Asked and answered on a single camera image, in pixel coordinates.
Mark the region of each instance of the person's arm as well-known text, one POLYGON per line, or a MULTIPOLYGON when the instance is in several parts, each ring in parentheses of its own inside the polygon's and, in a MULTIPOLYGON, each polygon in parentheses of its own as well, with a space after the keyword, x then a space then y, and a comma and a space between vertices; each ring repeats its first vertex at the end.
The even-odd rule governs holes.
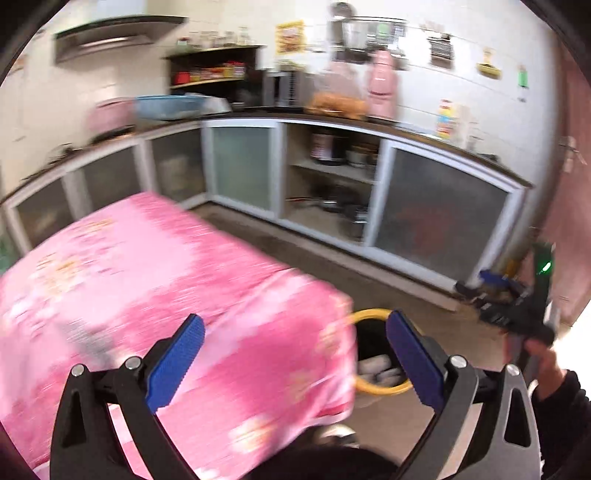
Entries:
POLYGON ((581 451, 578 445, 586 443, 591 433, 591 403, 577 374, 560 369, 553 350, 532 339, 526 341, 525 348, 540 358, 538 386, 531 403, 544 459, 543 478, 548 478, 566 464, 584 460, 576 458, 580 456, 576 450, 581 451))

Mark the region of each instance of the pink tablecloth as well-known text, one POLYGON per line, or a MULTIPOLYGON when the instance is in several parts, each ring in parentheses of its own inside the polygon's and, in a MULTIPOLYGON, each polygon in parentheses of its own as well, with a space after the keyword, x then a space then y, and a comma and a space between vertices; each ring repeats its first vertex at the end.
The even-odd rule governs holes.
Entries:
POLYGON ((145 355, 189 313, 204 319, 205 343, 158 417, 203 480, 237 479, 352 408, 349 299, 153 194, 54 235, 0 278, 0 294, 0 421, 32 467, 49 460, 72 365, 145 355))

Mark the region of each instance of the metal screw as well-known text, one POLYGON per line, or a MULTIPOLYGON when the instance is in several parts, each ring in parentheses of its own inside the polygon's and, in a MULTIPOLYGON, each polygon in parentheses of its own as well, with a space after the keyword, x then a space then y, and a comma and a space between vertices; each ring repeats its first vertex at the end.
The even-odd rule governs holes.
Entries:
POLYGON ((82 364, 76 364, 72 367, 72 370, 70 371, 70 373, 72 373, 72 376, 74 377, 79 377, 84 373, 84 365, 82 364))
POLYGON ((450 362, 456 368, 466 368, 466 365, 468 364, 468 362, 466 362, 466 359, 461 355, 454 355, 450 358, 450 362))
POLYGON ((142 359, 138 356, 130 356, 126 361, 125 361, 125 368, 129 369, 129 370, 135 370, 136 368, 138 368, 140 365, 142 364, 142 359))
POLYGON ((517 375, 519 375, 519 367, 513 364, 509 364, 507 365, 507 371, 509 372, 509 375, 516 377, 517 375))

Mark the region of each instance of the hand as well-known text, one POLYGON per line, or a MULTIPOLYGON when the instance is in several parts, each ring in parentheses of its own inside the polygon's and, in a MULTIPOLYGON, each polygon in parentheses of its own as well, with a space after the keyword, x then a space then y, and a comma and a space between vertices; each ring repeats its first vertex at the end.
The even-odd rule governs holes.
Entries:
MULTIPOLYGON (((524 347, 531 356, 537 356, 540 359, 540 369, 536 378, 538 387, 535 389, 534 395, 539 400, 545 400, 562 385, 566 370, 562 370, 558 366, 556 352, 539 340, 530 338, 525 341, 524 347)), ((504 339, 504 357, 506 364, 511 361, 507 337, 504 339)))

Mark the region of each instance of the person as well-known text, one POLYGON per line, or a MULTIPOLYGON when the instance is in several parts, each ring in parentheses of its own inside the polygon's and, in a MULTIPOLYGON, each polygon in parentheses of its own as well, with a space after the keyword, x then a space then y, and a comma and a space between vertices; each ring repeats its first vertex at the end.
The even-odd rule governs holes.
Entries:
MULTIPOLYGON (((539 340, 524 343, 540 359, 532 396, 544 461, 542 479, 591 479, 591 403, 577 374, 559 367, 556 352, 539 340)), ((508 342, 505 360, 508 363, 508 342)))

